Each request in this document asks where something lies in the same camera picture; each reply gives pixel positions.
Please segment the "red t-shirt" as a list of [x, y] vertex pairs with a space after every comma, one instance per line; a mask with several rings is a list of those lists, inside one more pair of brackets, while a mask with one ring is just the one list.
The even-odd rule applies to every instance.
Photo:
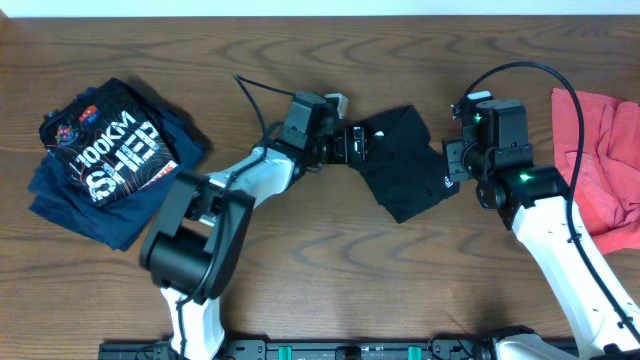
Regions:
[[639, 104], [580, 92], [584, 149], [575, 191], [601, 253], [639, 247]]

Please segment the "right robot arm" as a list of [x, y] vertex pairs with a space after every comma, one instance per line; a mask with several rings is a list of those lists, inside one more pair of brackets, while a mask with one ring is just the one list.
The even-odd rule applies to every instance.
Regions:
[[638, 358], [639, 308], [567, 201], [559, 171], [535, 165], [530, 145], [500, 149], [454, 137], [442, 146], [449, 179], [476, 180], [482, 207], [497, 211], [535, 259], [570, 325], [577, 358]]

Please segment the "black t-shirt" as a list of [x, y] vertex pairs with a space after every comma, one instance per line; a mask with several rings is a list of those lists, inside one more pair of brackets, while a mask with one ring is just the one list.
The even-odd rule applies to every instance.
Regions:
[[443, 155], [412, 105], [395, 107], [356, 124], [365, 130], [366, 159], [352, 163], [377, 203], [401, 224], [459, 192]]

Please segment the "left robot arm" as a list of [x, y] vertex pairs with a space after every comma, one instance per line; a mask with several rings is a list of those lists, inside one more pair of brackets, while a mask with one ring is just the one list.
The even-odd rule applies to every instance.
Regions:
[[222, 349], [220, 297], [254, 210], [289, 189], [306, 170], [365, 161], [367, 145], [367, 131], [359, 126], [300, 138], [284, 128], [224, 171], [176, 176], [139, 254], [140, 266], [170, 310], [171, 358], [213, 359]]

